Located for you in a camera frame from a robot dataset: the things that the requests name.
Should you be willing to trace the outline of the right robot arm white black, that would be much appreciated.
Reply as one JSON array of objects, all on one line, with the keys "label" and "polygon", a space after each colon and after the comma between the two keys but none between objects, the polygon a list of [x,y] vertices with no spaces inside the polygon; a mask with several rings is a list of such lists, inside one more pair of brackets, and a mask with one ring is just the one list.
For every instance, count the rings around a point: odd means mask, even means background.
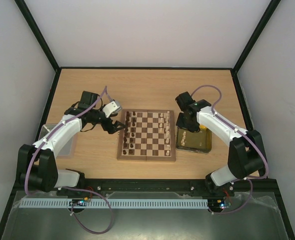
[{"label": "right robot arm white black", "polygon": [[268,170],[262,136],[258,131],[237,126],[204,99],[195,101],[190,96],[178,96],[175,101],[181,110],[176,121],[179,128],[197,133],[203,125],[228,146],[227,165],[205,177],[205,189],[209,195],[218,195],[224,185],[248,179],[256,171]]}]

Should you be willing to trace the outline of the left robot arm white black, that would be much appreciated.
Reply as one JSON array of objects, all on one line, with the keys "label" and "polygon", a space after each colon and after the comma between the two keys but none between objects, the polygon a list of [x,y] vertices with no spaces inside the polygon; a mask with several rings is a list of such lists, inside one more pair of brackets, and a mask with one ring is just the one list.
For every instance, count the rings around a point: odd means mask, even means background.
[{"label": "left robot arm white black", "polygon": [[81,173],[69,169],[59,170],[56,164],[58,154],[87,124],[92,124],[93,127],[100,124],[109,134],[124,129],[126,126],[123,123],[111,119],[121,109],[107,105],[89,111],[70,107],[60,122],[42,139],[32,145],[22,145],[18,151],[16,181],[24,185],[25,193],[32,194],[29,188],[49,192],[54,188],[76,187]]}]

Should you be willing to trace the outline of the wooden folding chess board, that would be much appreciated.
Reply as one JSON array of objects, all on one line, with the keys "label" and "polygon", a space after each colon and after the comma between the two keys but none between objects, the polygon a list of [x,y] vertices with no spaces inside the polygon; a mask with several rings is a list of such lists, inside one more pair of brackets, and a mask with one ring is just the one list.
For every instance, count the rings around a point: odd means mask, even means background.
[{"label": "wooden folding chess board", "polygon": [[175,162],[175,116],[172,110],[123,109],[121,122],[127,125],[119,133],[117,156],[119,161]]}]

